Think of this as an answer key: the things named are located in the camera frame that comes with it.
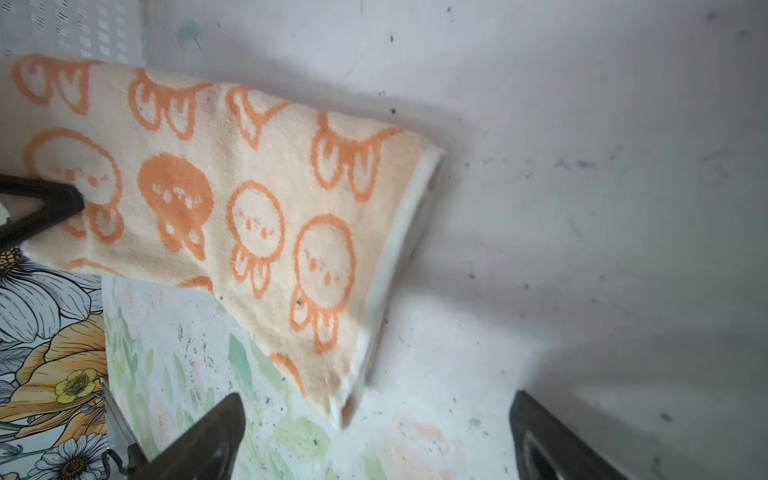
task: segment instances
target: folded towel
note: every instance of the folded towel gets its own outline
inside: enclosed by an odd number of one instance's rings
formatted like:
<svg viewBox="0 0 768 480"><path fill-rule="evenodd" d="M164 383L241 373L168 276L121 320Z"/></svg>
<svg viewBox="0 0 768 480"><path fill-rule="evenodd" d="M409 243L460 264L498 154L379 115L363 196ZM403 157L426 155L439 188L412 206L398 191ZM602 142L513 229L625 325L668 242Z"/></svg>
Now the folded towel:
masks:
<svg viewBox="0 0 768 480"><path fill-rule="evenodd" d="M27 255L211 292L347 424L429 211L438 148L246 87L93 60L5 59L0 82L0 173L85 199Z"/></svg>

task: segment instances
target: orange flower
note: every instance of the orange flower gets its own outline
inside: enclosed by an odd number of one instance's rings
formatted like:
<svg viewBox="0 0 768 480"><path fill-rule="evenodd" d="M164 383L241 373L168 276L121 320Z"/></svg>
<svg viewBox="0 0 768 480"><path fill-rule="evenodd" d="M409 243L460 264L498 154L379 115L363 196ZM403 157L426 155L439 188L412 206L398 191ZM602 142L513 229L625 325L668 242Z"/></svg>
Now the orange flower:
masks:
<svg viewBox="0 0 768 480"><path fill-rule="evenodd" d="M19 387L0 404L0 420L34 417L16 437L67 424L56 445L91 433L105 434L101 379L107 375L104 317L91 315L35 347L16 372Z"/></svg>

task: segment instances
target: white daisy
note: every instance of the white daisy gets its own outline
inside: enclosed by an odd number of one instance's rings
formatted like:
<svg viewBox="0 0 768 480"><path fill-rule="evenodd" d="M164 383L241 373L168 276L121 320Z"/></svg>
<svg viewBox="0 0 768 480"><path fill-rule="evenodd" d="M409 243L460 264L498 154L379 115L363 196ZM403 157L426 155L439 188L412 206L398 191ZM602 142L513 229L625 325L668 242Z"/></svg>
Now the white daisy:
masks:
<svg viewBox="0 0 768 480"><path fill-rule="evenodd" d="M107 436L98 433L69 439L44 453L26 480L99 480L104 477L101 453L107 447Z"/></svg>
<svg viewBox="0 0 768 480"><path fill-rule="evenodd" d="M61 318L84 320L103 309L98 276L47 268L18 247L0 253L0 342L49 339Z"/></svg>

